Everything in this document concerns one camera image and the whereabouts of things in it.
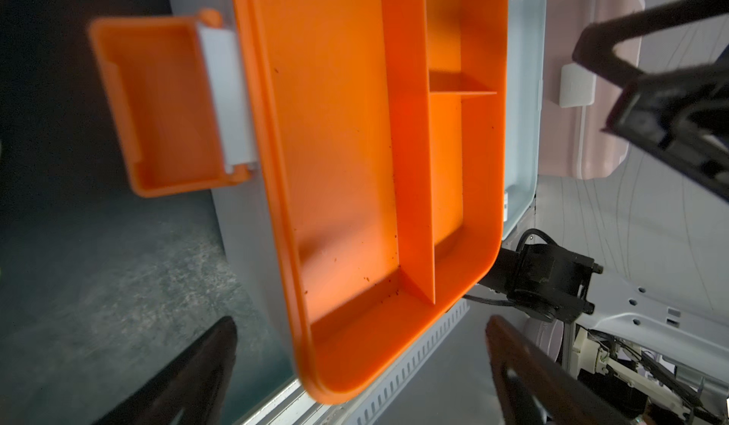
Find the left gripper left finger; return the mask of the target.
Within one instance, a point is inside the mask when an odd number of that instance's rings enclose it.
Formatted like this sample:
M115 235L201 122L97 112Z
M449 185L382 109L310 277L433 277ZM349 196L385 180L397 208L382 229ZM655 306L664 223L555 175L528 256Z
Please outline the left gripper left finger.
M231 381L237 326L225 316L98 424L218 424Z

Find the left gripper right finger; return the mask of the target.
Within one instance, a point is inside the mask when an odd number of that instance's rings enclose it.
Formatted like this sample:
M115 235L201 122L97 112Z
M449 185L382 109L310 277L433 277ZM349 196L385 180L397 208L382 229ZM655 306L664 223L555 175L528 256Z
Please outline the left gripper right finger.
M500 316L485 338L497 397L507 424L541 424L544 409L556 424L625 424L607 402L573 379Z

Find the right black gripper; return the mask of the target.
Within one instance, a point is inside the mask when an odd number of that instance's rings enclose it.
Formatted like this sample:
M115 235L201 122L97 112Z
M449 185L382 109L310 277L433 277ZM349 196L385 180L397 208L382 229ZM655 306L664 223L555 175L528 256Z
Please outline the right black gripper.
M623 88L605 131L643 150L724 201L728 199L728 64L644 74L617 45L728 13L728 0L678 0L593 23L573 60Z

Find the pink first aid kit box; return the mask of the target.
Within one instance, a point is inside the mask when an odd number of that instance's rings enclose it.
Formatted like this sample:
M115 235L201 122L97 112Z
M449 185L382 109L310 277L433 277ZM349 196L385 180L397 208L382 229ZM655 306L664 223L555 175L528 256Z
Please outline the pink first aid kit box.
M603 129L621 89L573 62L588 25L645 9L645 0L548 0L539 165L542 176L606 178L630 145Z

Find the orange kit tray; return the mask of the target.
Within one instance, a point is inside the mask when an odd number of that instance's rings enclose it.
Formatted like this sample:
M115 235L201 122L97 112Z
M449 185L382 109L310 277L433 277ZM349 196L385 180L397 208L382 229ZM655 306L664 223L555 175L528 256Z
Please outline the orange kit tray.
M491 269L508 0L233 0L288 334L359 395Z

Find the blue orange first aid kit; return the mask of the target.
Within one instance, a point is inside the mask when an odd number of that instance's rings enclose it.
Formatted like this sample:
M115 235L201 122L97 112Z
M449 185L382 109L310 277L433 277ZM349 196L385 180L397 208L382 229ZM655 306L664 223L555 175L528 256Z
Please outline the blue orange first aid kit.
M545 3L508 1L501 243L535 195L543 50L527 37L542 38L544 21L525 8ZM141 197L212 193L229 264L295 369L234 2L170 3L169 16L100 17L88 29L130 186Z

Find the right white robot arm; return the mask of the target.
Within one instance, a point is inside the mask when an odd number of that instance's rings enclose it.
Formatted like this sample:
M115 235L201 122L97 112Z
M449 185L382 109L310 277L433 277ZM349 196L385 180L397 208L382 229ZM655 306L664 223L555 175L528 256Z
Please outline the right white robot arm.
M728 62L647 73L622 43L727 13L728 0L678 0L586 26L573 62L621 93L604 132L626 140L720 199L728 197ZM717 381L728 379L728 328L647 298L592 258L548 236L504 249L482 284L538 318L637 343ZM497 397L509 424L621 424L623 416L499 316L486 326Z

